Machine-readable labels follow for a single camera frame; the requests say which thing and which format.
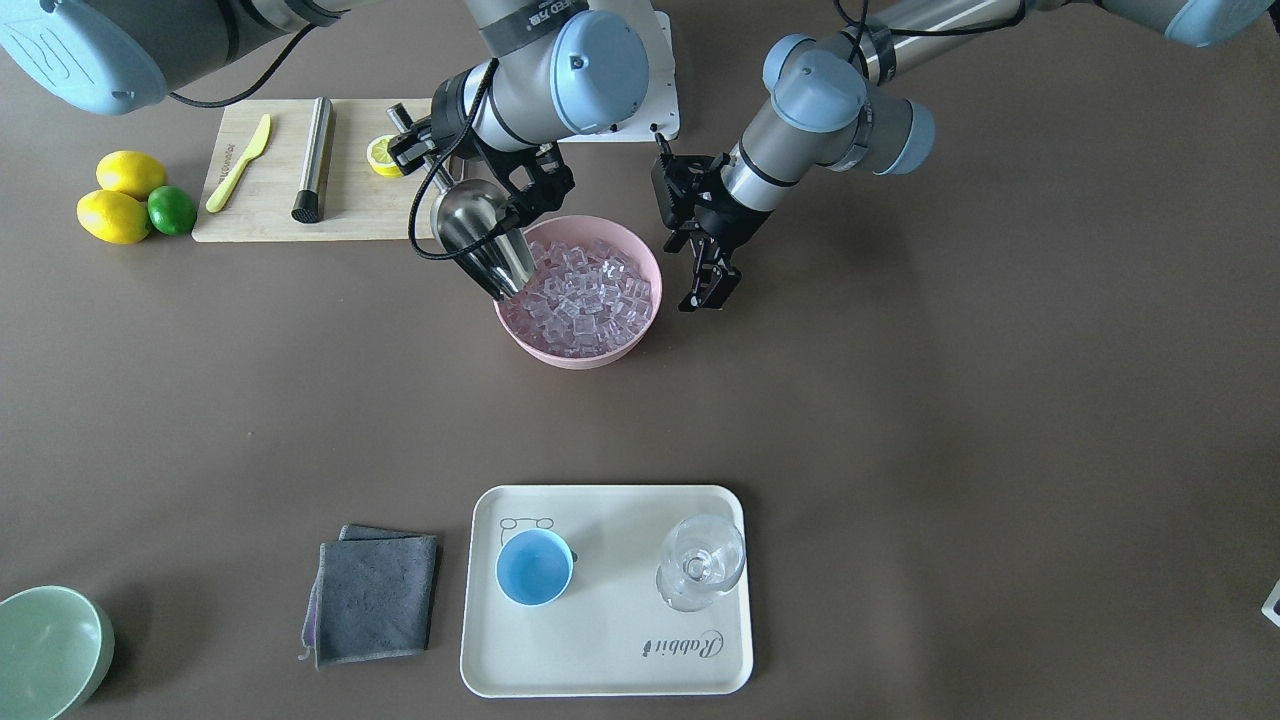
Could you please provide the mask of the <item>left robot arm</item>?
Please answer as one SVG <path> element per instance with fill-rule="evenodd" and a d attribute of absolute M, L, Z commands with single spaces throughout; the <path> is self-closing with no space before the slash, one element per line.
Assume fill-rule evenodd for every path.
<path fill-rule="evenodd" d="M 877 176 L 914 172 L 931 155 L 928 108 L 895 97 L 896 76 L 966 41 L 1010 29 L 1055 1 L 900 1 L 846 15 L 826 38 L 788 35 L 762 69 L 767 100 L 728 152 L 678 155 L 655 132 L 655 200 L 667 252 L 692 250 L 691 290 L 680 310 L 719 309 L 741 274 L 733 252 L 814 167 Z"/>

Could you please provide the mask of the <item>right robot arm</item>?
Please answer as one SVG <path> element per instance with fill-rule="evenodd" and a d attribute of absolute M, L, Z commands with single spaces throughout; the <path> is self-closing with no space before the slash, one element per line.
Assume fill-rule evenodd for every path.
<path fill-rule="evenodd" d="M 278 38 L 300 44 L 353 1 L 5 1 L 3 49 L 72 106 L 119 117 L 165 99 Z M 488 61 L 443 82 L 431 113 L 394 145 L 403 170 L 428 156 L 484 161 L 527 225 L 573 187 L 558 142 L 643 105 L 650 67 L 635 28 L 586 1 L 471 1 Z"/>

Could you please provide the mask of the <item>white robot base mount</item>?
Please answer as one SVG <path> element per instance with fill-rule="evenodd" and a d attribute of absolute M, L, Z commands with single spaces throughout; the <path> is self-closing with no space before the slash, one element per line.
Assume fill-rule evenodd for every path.
<path fill-rule="evenodd" d="M 568 137 L 568 143 L 650 143 L 657 133 L 677 138 L 681 127 L 675 50 L 669 14 L 653 1 L 590 1 L 593 10 L 613 12 L 635 29 L 646 50 L 649 82 L 641 106 L 626 120 L 594 135 Z"/>

